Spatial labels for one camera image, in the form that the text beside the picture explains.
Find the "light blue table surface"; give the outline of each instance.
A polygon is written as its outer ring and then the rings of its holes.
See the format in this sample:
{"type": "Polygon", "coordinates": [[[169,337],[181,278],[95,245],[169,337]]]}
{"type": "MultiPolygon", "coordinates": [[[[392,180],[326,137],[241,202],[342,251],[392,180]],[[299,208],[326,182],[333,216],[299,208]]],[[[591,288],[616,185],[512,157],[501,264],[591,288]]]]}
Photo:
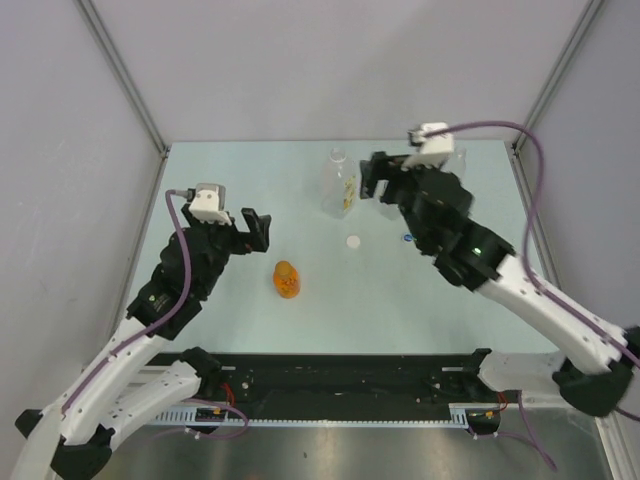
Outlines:
{"type": "MultiPolygon", "coordinates": [[[[525,212],[505,146],[460,142],[467,148],[463,185],[475,195],[473,218],[520,248],[525,212]]],[[[164,191],[200,182],[227,187],[225,208],[270,214],[266,254],[233,256],[204,309],[168,351],[200,346],[212,352],[468,353],[548,352],[554,346],[500,305],[449,285],[402,235],[402,218],[389,220],[373,200],[358,200],[343,220],[320,209],[320,171],[332,147],[355,160],[371,152],[409,153],[405,141],[175,143],[135,272],[130,300],[144,285],[172,233],[164,191]],[[358,249],[346,246],[358,235],[358,249]],[[279,260],[300,272],[291,300],[276,293],[279,260]]],[[[537,254],[534,267],[540,270],[537,254]]]]}

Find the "shiny floor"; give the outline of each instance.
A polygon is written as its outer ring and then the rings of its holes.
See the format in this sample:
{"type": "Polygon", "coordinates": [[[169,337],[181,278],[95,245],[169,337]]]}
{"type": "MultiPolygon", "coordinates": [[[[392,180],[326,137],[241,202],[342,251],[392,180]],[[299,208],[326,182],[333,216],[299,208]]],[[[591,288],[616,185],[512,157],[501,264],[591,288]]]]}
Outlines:
{"type": "MultiPolygon", "coordinates": [[[[517,410],[501,430],[525,433],[517,410]]],[[[253,428],[230,441],[183,434],[149,440],[145,427],[125,443],[100,480],[611,479],[592,419],[566,410],[530,413],[558,464],[552,473],[530,447],[508,438],[474,441],[462,430],[253,428]]]]}

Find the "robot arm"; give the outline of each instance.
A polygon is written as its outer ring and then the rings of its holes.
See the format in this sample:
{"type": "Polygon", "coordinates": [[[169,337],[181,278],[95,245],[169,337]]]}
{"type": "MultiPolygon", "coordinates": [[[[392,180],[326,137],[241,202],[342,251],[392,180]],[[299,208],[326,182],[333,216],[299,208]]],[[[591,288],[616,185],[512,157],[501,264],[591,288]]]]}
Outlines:
{"type": "Polygon", "coordinates": [[[458,177],[441,170],[443,156],[453,151],[451,135],[435,137],[431,146],[432,141],[424,138],[445,127],[423,124],[410,131],[416,154],[376,152],[369,161],[362,161],[361,197],[372,197],[378,181],[386,180],[380,201],[398,205],[416,247],[422,255],[434,257],[434,266],[449,283],[502,304],[560,349],[551,355],[490,353],[478,372],[489,388],[560,393],[589,415],[608,415],[633,376],[631,364],[609,342],[637,351],[639,330],[625,331],[596,317],[538,276],[539,285],[534,285],[514,248],[469,218],[473,195],[458,177]],[[608,337],[596,334],[560,308],[549,293],[593,319],[608,337]]]}
{"type": "Polygon", "coordinates": [[[62,411],[60,441],[51,462],[62,478],[92,478],[140,426],[175,403],[219,387],[221,365],[194,348],[153,382],[122,395],[140,368],[200,312],[201,302],[211,294],[232,254],[267,251],[271,217],[243,209],[249,231],[239,232],[224,211],[224,195],[224,187],[215,184],[199,184],[183,192],[187,203],[182,213],[189,227],[180,234],[191,268],[185,267],[176,232],[160,253],[151,280],[127,308],[127,318],[82,375],[42,412],[26,410],[16,420],[21,433],[29,437],[44,414],[62,411]],[[190,277],[185,270],[190,270],[190,277]],[[185,278],[190,280],[187,295],[185,278]]]}

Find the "yellow label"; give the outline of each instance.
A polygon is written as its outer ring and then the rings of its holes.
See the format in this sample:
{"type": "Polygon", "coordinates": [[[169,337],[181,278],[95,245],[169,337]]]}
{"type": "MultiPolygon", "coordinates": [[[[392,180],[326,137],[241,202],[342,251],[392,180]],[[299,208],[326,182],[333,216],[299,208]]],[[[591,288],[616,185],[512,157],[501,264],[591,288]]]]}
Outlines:
{"type": "Polygon", "coordinates": [[[351,208],[351,204],[353,204],[353,200],[356,198],[356,177],[355,175],[349,177],[346,182],[344,182],[344,199],[342,201],[342,206],[344,211],[349,210],[351,208]]]}

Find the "gray wall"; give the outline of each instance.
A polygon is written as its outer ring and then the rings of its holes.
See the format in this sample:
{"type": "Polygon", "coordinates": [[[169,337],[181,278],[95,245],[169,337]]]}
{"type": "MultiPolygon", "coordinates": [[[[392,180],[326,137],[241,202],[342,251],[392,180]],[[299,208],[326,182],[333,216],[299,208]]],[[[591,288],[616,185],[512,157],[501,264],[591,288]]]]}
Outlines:
{"type": "Polygon", "coordinates": [[[159,157],[72,1],[0,4],[0,478],[106,339],[159,157]]]}
{"type": "MultiPolygon", "coordinates": [[[[638,25],[640,2],[609,2],[535,129],[548,156],[541,218],[562,287],[625,326],[640,324],[638,25]]],[[[530,145],[524,161],[532,166],[530,145]]],[[[640,387],[625,406],[640,413],[640,387]]]]}
{"type": "Polygon", "coordinates": [[[587,0],[95,3],[167,141],[354,140],[523,121],[587,0]]]}

